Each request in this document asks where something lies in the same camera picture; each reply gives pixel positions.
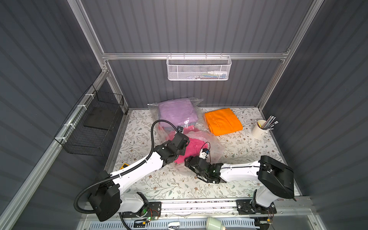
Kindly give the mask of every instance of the metal bracket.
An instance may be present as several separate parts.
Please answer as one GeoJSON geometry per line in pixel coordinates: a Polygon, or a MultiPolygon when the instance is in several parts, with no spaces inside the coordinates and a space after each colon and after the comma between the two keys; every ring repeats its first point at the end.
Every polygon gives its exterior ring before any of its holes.
{"type": "Polygon", "coordinates": [[[105,64],[102,64],[101,69],[102,69],[103,72],[105,72],[105,71],[107,71],[107,66],[105,64]]]}
{"type": "Polygon", "coordinates": [[[252,207],[252,200],[250,199],[239,199],[236,200],[236,207],[237,207],[237,211],[239,212],[239,215],[251,215],[251,214],[268,214],[268,212],[270,211],[270,213],[276,214],[277,210],[276,207],[274,205],[274,203],[271,203],[270,206],[270,210],[268,209],[257,209],[254,210],[254,208],[252,207]]]}
{"type": "Polygon", "coordinates": [[[161,216],[161,202],[150,202],[148,204],[148,210],[146,212],[146,214],[144,214],[143,216],[137,216],[135,213],[133,212],[123,212],[123,218],[134,218],[134,217],[140,217],[140,218],[145,218],[145,217],[153,217],[153,216],[161,216]]]}
{"type": "Polygon", "coordinates": [[[326,227],[321,221],[319,215],[308,215],[308,219],[312,224],[313,230],[326,230],[326,227]]]}

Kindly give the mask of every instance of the aluminum frame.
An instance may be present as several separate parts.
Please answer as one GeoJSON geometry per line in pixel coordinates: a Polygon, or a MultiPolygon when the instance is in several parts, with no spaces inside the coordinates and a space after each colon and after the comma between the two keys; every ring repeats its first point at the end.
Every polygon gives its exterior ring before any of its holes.
{"type": "MultiPolygon", "coordinates": [[[[82,28],[82,31],[88,41],[88,44],[91,47],[101,69],[102,70],[105,68],[108,69],[110,75],[107,77],[107,82],[109,83],[113,93],[121,94],[124,96],[123,92],[120,89],[119,84],[117,83],[116,77],[111,69],[110,64],[102,58],[103,49],[102,49],[101,43],[98,40],[96,32],[93,29],[91,21],[88,18],[87,12],[84,9],[84,6],[81,0],[68,0],[68,3],[75,17],[77,18],[79,26],[82,28]]],[[[125,97],[123,98],[124,98],[123,108],[125,112],[128,110],[129,106],[127,104],[127,101],[125,100],[125,97]]]]}
{"type": "Polygon", "coordinates": [[[171,59],[221,59],[232,60],[285,60],[287,53],[103,53],[104,60],[166,60],[171,59]]]}
{"type": "MultiPolygon", "coordinates": [[[[315,15],[317,14],[319,8],[321,7],[324,0],[314,0],[306,14],[306,16],[303,19],[303,22],[301,26],[299,27],[297,34],[293,38],[289,52],[288,53],[271,53],[271,54],[223,54],[223,55],[231,55],[232,59],[243,59],[243,60],[254,60],[254,59],[278,59],[278,60],[284,60],[277,71],[275,72],[272,80],[270,81],[266,91],[264,92],[261,101],[258,104],[258,107],[262,111],[264,108],[267,100],[271,96],[271,93],[273,92],[275,86],[277,85],[280,77],[284,73],[287,65],[289,64],[291,58],[293,57],[298,45],[300,44],[301,40],[303,39],[307,29],[309,28],[311,22],[313,21],[315,15]]],[[[80,27],[83,30],[83,33],[85,34],[87,41],[101,67],[103,70],[101,74],[98,76],[96,81],[94,82],[94,86],[96,89],[99,89],[105,79],[107,79],[110,87],[112,88],[112,91],[114,93],[122,94],[122,91],[117,83],[116,77],[113,74],[113,71],[110,67],[110,64],[107,60],[112,60],[114,58],[124,59],[124,56],[126,59],[144,59],[144,57],[147,59],[161,59],[162,54],[122,54],[122,56],[119,56],[120,54],[105,54],[103,52],[102,46],[99,43],[99,40],[97,38],[97,35],[92,27],[92,24],[87,16],[87,13],[81,3],[81,0],[68,0],[68,3],[77,18],[77,21],[80,25],[80,27]]],[[[126,103],[124,99],[124,108],[126,108],[126,111],[128,109],[128,104],[126,103]]],[[[31,199],[32,195],[38,188],[38,185],[41,183],[43,177],[48,172],[49,168],[51,167],[52,163],[60,153],[62,147],[57,143],[57,141],[53,141],[52,144],[49,146],[49,148],[46,150],[44,155],[41,157],[35,168],[32,170],[26,181],[22,184],[21,188],[18,190],[16,195],[13,197],[7,208],[4,210],[2,215],[0,216],[0,229],[2,230],[9,230],[13,227],[17,219],[19,218],[20,214],[24,210],[25,206],[31,199]]]]}
{"type": "MultiPolygon", "coordinates": [[[[162,202],[161,216],[165,219],[186,219],[208,217],[267,217],[267,214],[239,215],[236,207],[237,199],[252,198],[215,198],[215,199],[173,199],[173,200],[154,200],[162,202]]],[[[297,202],[292,199],[279,199],[274,202],[277,214],[275,216],[300,216],[317,215],[310,197],[297,197],[297,202]]],[[[83,214],[80,222],[96,221],[94,214],[83,214]]],[[[119,220],[116,214],[108,220],[119,220]]]]}
{"type": "MultiPolygon", "coordinates": [[[[108,72],[103,70],[93,86],[91,86],[86,92],[85,96],[81,99],[78,105],[84,105],[95,89],[99,89],[103,82],[105,81],[108,72]]],[[[70,117],[66,120],[66,124],[69,124],[77,116],[79,110],[82,106],[77,106],[70,117]]],[[[58,137],[63,137],[68,127],[64,127],[59,131],[58,137]]],[[[51,165],[54,163],[55,159],[62,150],[62,146],[54,139],[50,146],[47,148],[45,153],[42,155],[41,159],[38,161],[36,166],[33,168],[31,173],[28,175],[27,179],[24,181],[22,186],[19,188],[13,199],[10,201],[2,215],[0,216],[0,229],[10,230],[13,228],[14,224],[18,220],[19,216],[23,212],[24,208],[27,206],[29,200],[32,198],[36,189],[40,185],[41,181],[45,177],[46,173],[49,171],[51,165]]]]}
{"type": "Polygon", "coordinates": [[[124,138],[125,131],[128,127],[128,122],[129,122],[129,118],[130,118],[131,114],[132,114],[131,110],[128,111],[128,113],[124,114],[123,119],[120,123],[120,127],[119,127],[119,130],[117,132],[113,147],[111,148],[109,157],[108,157],[108,159],[106,161],[106,164],[105,164],[104,170],[107,173],[111,173],[114,169],[116,159],[117,159],[120,147],[121,147],[121,143],[122,143],[123,138],[124,138]]]}
{"type": "Polygon", "coordinates": [[[290,60],[292,59],[295,51],[297,50],[301,40],[303,39],[305,33],[307,32],[309,26],[311,25],[314,17],[316,16],[319,8],[321,7],[324,0],[313,0],[311,6],[308,9],[307,14],[305,15],[300,27],[298,28],[297,33],[295,34],[293,40],[291,41],[288,55],[284,61],[280,63],[278,68],[276,69],[270,83],[268,84],[265,92],[263,93],[261,100],[258,103],[258,108],[263,110],[268,99],[270,98],[273,90],[275,89],[277,83],[279,82],[282,74],[285,72],[286,67],[289,65],[290,60]]]}

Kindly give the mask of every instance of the black wire basket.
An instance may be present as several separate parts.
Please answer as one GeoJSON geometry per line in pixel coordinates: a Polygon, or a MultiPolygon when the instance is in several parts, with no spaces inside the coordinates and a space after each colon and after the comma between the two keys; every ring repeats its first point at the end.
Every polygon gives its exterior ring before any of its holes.
{"type": "Polygon", "coordinates": [[[55,140],[68,153],[108,157],[124,115],[123,103],[120,94],[95,91],[72,123],[63,124],[64,136],[55,140]]]}

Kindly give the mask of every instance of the wall panel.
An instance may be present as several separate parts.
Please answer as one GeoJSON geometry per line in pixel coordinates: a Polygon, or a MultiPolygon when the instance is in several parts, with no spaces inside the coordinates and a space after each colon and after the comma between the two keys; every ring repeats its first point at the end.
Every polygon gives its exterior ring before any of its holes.
{"type": "Polygon", "coordinates": [[[164,60],[110,60],[130,107],[173,98],[204,99],[201,106],[257,105],[279,60],[233,60],[227,81],[169,81],[164,60]]]}
{"type": "MultiPolygon", "coordinates": [[[[66,1],[0,1],[0,213],[100,72],[66,1]]],[[[14,229],[73,229],[70,200],[102,165],[62,152],[14,229]]]]}
{"type": "Polygon", "coordinates": [[[367,12],[367,1],[325,1],[263,110],[329,229],[368,217],[367,12]]]}
{"type": "Polygon", "coordinates": [[[273,53],[311,0],[82,0],[106,53],[273,53]]]}

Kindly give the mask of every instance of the wire mesh basket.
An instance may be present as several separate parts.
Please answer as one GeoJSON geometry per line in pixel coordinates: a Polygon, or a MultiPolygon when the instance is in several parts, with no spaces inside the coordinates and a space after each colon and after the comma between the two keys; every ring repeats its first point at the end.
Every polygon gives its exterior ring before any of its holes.
{"type": "Polygon", "coordinates": [[[230,56],[195,57],[181,59],[168,56],[167,78],[171,81],[226,81],[229,79],[230,56]]]}
{"type": "Polygon", "coordinates": [[[64,124],[65,134],[55,140],[68,153],[107,157],[124,115],[123,96],[95,91],[78,109],[73,121],[64,124]]]}

